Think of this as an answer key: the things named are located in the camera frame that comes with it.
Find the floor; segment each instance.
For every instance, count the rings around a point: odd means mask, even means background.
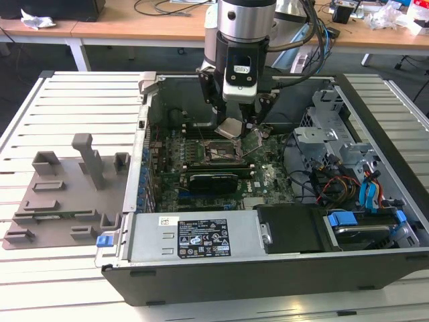
[[[10,44],[11,55],[0,57],[0,134],[3,133],[19,106],[26,98],[42,70],[76,70],[73,57],[63,45]],[[135,48],[135,60],[128,60],[124,47],[87,46],[93,71],[195,70],[203,59],[203,49],[186,49],[179,55],[177,48]],[[379,74],[393,80],[410,98],[429,79],[429,59],[413,57],[394,69],[401,56],[376,55],[368,67],[360,64],[360,54],[333,53],[323,72]],[[416,105],[429,112],[429,86],[423,90]]]

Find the warning label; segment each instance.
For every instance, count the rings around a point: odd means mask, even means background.
[[[180,258],[231,256],[227,220],[179,221],[178,244]]]

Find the blue plastic tab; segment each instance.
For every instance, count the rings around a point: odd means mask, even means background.
[[[370,209],[372,213],[376,212],[376,209],[374,209],[374,204],[373,204],[376,191],[377,191],[377,186],[371,183],[369,185],[367,200],[365,201],[365,208]]]
[[[336,217],[334,216],[334,214],[329,215],[328,220],[332,227],[338,226],[338,220],[336,220]]]
[[[405,213],[402,210],[396,211],[396,217],[399,219],[400,223],[407,221],[407,216],[405,216]]]
[[[357,225],[355,214],[351,211],[336,211],[328,216],[328,220],[332,227]]]
[[[365,206],[365,198],[367,196],[367,188],[368,184],[366,182],[362,182],[361,190],[359,191],[359,203],[361,206]]]
[[[97,245],[99,248],[113,247],[113,236],[98,236],[95,245]]]

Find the tissue paper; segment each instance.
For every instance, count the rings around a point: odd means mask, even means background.
[[[21,13],[21,21],[24,23],[24,25],[35,30],[39,30],[39,28],[54,27],[56,25],[51,17],[35,17],[34,15],[29,15],[22,9]]]

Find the wooden desk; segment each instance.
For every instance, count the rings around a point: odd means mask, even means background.
[[[2,27],[10,36],[71,37],[75,20],[55,20],[56,26],[34,30],[25,26],[19,19],[0,19]]]
[[[97,22],[78,22],[72,36],[78,38],[127,38],[151,40],[204,41],[207,5],[190,11],[191,17],[142,15],[134,10],[135,0],[106,0]],[[162,9],[173,11],[189,5],[165,3]],[[138,6],[142,12],[157,14],[150,2]]]
[[[333,48],[335,52],[362,54],[399,54],[429,56],[429,37],[413,36],[406,28],[398,30],[370,30],[362,20],[349,20],[347,25],[333,23],[332,16],[319,11],[328,0],[318,0],[317,14],[325,23],[341,31]],[[106,0],[98,22],[56,21],[54,28],[39,31],[25,27],[19,20],[1,20],[0,25],[16,42],[67,44],[70,46],[80,71],[90,70],[84,45],[104,46],[159,46],[177,48],[204,47],[204,17],[207,5],[190,11],[191,17],[146,16],[134,11],[135,0]],[[186,5],[165,3],[162,8],[175,10]],[[152,4],[138,7],[144,12],[156,13]],[[0,34],[0,42],[10,40]],[[301,48],[317,44],[316,38]]]
[[[368,48],[429,50],[429,37],[414,36],[407,28],[398,26],[397,30],[371,30],[362,19],[352,18],[345,25],[332,22],[332,15],[326,13],[328,7],[325,7],[323,11],[320,10],[320,5],[328,2],[327,0],[317,1],[316,12],[327,27],[341,31],[335,42],[335,47],[365,48],[365,50]],[[317,44],[317,38],[313,38],[310,44]]]

